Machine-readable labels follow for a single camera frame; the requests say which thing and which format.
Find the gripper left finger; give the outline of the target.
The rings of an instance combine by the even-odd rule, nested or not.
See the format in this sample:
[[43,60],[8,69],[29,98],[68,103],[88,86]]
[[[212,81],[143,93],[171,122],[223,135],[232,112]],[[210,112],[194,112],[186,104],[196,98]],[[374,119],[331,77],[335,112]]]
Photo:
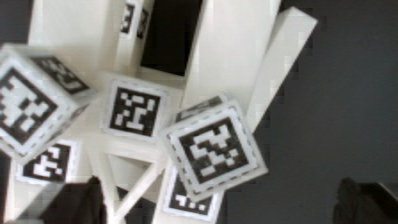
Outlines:
[[102,181],[66,184],[40,216],[45,224],[107,224]]

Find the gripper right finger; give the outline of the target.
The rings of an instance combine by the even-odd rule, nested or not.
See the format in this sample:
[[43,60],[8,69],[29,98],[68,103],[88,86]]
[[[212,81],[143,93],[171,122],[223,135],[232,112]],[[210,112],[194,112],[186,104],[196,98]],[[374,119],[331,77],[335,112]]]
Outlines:
[[342,180],[333,224],[398,224],[398,183]]

